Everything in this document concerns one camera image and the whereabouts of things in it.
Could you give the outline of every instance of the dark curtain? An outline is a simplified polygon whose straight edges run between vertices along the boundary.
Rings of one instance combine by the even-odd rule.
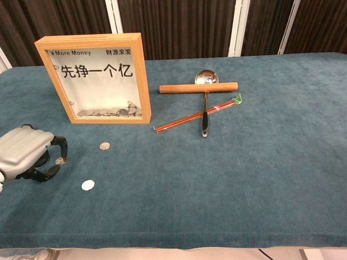
[[[347,1],[301,0],[285,53],[347,54]]]
[[[12,66],[41,65],[47,35],[111,33],[105,0],[0,0],[0,46]]]
[[[277,54],[293,0],[251,0],[241,56]]]
[[[147,60],[228,55],[235,0],[118,0],[123,31],[142,33]]]

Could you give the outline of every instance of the wooden rod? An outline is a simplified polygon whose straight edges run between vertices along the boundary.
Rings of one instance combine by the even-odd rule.
[[[178,85],[160,85],[161,94],[178,93],[204,93],[204,92],[230,92],[238,90],[237,82],[224,82],[212,84],[178,84]]]

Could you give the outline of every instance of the robotic hand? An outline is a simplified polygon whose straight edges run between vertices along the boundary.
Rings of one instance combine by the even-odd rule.
[[[33,179],[46,181],[59,171],[59,165],[52,166],[46,173],[36,169],[49,161],[48,147],[59,145],[61,157],[67,158],[67,142],[62,136],[51,132],[34,130],[31,125],[15,128],[0,138],[0,192],[5,181]]]

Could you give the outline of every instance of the chopsticks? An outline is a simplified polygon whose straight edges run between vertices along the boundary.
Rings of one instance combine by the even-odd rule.
[[[208,110],[207,110],[207,113],[208,114],[213,114],[215,112],[218,112],[218,111],[221,111],[223,109],[226,109],[228,107],[232,107],[234,105],[238,105],[242,102],[242,98],[241,98],[241,94],[238,94],[236,98],[233,98],[229,101],[226,101],[226,102],[223,102],[223,103],[220,103],[216,106],[213,106],[213,107],[210,107]],[[187,123],[187,122],[190,122],[190,121],[193,121],[195,119],[198,119],[200,117],[202,117],[202,114],[203,112],[200,111],[200,112],[197,112],[193,115],[188,115],[184,118],[181,118],[181,119],[178,119],[178,120],[175,120],[171,123],[166,123],[164,125],[161,125],[161,126],[157,126],[157,127],[154,127],[153,126],[153,129],[157,132],[157,133],[161,133],[165,130],[169,130],[173,127],[176,127],[176,126],[179,126],[179,125],[182,125],[184,123]]]

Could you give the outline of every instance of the metal ladle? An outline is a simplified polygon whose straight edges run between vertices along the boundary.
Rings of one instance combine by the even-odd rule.
[[[195,76],[195,84],[212,84],[219,83],[218,75],[209,69],[201,70]],[[203,137],[208,135],[208,114],[207,114],[207,92],[204,92],[204,109],[202,114],[202,128],[201,133]]]

